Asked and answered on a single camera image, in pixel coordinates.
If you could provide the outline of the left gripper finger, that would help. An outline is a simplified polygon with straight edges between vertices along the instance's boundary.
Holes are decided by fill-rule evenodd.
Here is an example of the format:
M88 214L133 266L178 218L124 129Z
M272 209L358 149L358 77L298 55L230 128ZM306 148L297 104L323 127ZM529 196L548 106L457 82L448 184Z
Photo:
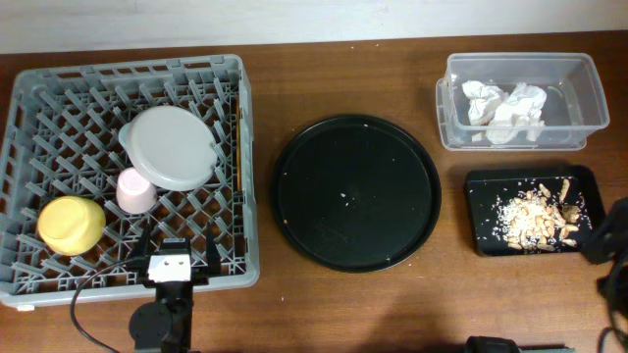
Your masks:
M129 258L130 259L144 258L148 253L149 243L150 243L150 230L148 227L146 227L142 231L138 241L133 246L129 254Z
M205 258L207 264L205 274L208 277L217 277L221 274L222 258L218 251L217 245L214 242L214 236L212 234L212 229L210 226L206 228L205 239Z

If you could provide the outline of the pink cup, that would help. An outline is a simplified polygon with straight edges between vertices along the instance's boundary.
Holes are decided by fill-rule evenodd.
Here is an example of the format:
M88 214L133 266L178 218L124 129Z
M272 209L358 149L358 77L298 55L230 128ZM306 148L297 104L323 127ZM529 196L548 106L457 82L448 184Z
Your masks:
M130 214L148 212L157 201L155 186L135 168L120 172L117 178L116 200L118 206Z

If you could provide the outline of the yellow bowl with food scraps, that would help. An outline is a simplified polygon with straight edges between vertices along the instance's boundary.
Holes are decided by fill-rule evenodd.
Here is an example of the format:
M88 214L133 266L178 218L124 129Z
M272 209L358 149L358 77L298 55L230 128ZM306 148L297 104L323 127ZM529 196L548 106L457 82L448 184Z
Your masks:
M95 202L63 196L40 212L37 232L57 254L76 256L89 251L101 239L106 226L104 210Z

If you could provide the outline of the white round plate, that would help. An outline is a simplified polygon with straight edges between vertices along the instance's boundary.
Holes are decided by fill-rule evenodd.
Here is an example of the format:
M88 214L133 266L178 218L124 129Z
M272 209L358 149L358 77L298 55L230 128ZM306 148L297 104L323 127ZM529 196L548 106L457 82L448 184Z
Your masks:
M137 172L167 190L203 185L218 163L210 128L183 108L149 108L125 124L118 138Z

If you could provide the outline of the wooden chopstick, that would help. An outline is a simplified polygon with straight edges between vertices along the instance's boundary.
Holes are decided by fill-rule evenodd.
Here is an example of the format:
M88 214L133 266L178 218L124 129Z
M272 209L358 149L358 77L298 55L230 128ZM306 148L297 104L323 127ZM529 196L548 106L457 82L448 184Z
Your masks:
M235 133L236 133L236 189L238 192L242 192L242 152L241 152L241 108L239 98L236 99L235 110Z

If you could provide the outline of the small white napkin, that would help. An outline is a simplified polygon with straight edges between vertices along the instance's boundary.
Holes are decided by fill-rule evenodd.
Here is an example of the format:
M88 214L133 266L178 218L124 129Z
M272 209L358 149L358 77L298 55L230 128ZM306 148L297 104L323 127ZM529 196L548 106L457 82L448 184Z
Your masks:
M508 97L498 86L485 85L478 80L464 82L462 91L469 100L468 119L471 126L488 124L495 117L497 108Z

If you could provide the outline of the large white napkin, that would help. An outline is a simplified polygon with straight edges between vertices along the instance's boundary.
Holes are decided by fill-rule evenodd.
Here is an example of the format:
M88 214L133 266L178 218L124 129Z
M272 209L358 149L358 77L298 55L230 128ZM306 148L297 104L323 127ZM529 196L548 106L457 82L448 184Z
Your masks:
M495 145L507 144L526 127L526 139L536 142L545 126L541 115L546 101L547 94L539 86L517 83L496 108L486 132L487 139Z

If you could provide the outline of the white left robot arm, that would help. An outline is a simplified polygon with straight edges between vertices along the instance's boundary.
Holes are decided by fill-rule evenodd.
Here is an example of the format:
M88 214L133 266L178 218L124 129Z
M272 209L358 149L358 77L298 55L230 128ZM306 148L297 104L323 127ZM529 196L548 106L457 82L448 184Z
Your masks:
M206 264L192 265L186 238L166 238L156 251L149 249L145 229L131 250L125 268L140 283L155 290L155 300L134 311L129 332L136 352L187 352L191 347L193 288L221 273L221 256L212 240L206 241Z

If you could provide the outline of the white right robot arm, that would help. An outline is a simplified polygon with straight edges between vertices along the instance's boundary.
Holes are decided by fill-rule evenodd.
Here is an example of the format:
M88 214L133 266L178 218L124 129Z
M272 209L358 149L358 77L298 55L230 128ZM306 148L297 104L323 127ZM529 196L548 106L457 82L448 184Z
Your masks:
M473 200L468 201L470 217L476 236L477 252L482 256L532 255L532 250L512 248L496 238L485 239L480 231L487 223L497 223L497 208ZM617 315L627 315L627 200L616 201L609 212L598 197L585 197L581 205L591 221L591 230L586 230L573 248L585 259L600 265L613 263L609 274L597 281L598 293L606 301L610 326L603 333L614 333L619 343L627 346L627 333L617 323Z

